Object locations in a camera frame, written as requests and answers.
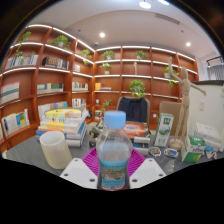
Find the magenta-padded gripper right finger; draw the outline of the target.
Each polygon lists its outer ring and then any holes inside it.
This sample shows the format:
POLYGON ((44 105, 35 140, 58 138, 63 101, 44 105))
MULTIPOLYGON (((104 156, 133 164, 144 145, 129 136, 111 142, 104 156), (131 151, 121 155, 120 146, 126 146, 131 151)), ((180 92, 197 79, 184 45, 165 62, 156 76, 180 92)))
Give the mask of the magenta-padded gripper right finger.
POLYGON ((143 187, 165 176, 165 172, 153 158, 145 158, 137 150, 132 150, 128 161, 128 179, 131 189, 143 187))

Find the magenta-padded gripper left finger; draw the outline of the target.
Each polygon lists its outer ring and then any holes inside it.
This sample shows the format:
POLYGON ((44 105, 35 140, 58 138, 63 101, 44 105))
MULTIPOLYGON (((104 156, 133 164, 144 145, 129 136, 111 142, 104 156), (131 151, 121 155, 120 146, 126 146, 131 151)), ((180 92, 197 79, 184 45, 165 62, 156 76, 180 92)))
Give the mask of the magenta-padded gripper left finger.
POLYGON ((95 148, 92 148, 81 158, 73 158, 60 177, 78 186, 96 189, 99 173, 97 152, 95 148))

